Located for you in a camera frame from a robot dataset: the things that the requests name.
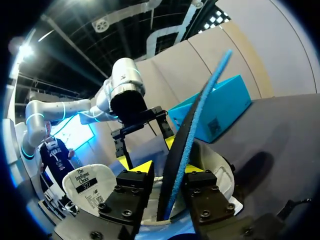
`display screen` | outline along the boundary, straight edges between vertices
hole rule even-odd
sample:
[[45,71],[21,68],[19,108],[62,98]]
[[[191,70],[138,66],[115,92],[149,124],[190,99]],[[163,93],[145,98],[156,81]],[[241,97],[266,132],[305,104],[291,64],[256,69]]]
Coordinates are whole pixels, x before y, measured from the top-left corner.
[[52,126],[51,135],[64,142],[68,149],[73,150],[78,149],[95,136],[88,124],[81,124],[78,114]]

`yellow triangle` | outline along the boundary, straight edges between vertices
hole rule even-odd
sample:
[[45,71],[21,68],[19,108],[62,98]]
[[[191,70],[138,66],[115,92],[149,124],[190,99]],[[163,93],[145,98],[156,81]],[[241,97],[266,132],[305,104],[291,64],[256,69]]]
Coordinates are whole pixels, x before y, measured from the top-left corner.
[[126,156],[123,155],[123,156],[118,157],[117,159],[122,164],[122,166],[124,166],[125,169],[129,170]]
[[174,143],[174,140],[175,140],[175,135],[170,136],[170,137],[168,137],[168,138],[165,139],[165,143],[166,143],[166,145],[168,146],[168,149],[169,149],[169,150],[171,149],[171,146],[172,146],[172,144]]
[[188,174],[188,173],[192,173],[193,171],[196,171],[196,172],[204,172],[204,170],[202,170],[202,169],[200,169],[200,168],[197,168],[197,167],[195,167],[195,166],[193,166],[193,165],[191,165],[191,164],[187,164],[184,172],[185,172],[186,174]]
[[150,161],[147,161],[139,166],[136,166],[135,168],[129,170],[130,172],[136,172],[136,171],[140,171],[142,173],[148,173],[149,172],[149,169],[150,169],[150,166],[152,164],[152,160]]

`air duct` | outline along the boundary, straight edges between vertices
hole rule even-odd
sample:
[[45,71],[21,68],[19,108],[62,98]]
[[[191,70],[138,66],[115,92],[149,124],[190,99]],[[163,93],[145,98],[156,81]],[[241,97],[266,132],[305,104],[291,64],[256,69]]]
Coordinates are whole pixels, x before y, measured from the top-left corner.
[[100,19],[92,22],[92,26],[97,33],[105,32],[110,25],[120,22],[123,19],[133,17],[134,15],[146,13],[157,8],[162,0],[149,0],[148,2],[128,6],[118,11],[114,11]]

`sticker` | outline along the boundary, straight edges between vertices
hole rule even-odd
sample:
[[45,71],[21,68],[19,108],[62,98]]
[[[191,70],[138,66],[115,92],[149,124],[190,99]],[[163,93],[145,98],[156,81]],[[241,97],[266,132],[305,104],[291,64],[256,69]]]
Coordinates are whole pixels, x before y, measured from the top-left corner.
[[104,198],[98,192],[98,189],[95,189],[92,192],[91,191],[86,192],[85,199],[88,201],[88,203],[93,209],[96,209],[100,203],[105,202]]
[[84,190],[87,190],[88,188],[92,187],[93,185],[95,185],[96,183],[98,183],[96,178],[93,178],[89,181],[86,181],[84,183],[82,183],[80,186],[76,187],[75,190],[78,194],[82,193]]
[[84,167],[83,169],[78,168],[75,172],[73,172],[72,175],[70,176],[70,179],[73,186],[75,188],[78,188],[79,186],[82,186],[82,184],[94,179],[95,177],[96,176],[94,175],[94,172],[92,171],[91,167]]

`cable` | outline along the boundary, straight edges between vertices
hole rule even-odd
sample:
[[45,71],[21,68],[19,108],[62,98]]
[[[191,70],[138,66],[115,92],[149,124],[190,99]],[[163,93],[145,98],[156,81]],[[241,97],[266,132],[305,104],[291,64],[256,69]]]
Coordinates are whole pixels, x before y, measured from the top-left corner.
[[149,127],[151,128],[152,132],[154,133],[155,136],[157,136],[155,130],[152,128],[152,126],[150,125],[150,123],[148,122]]

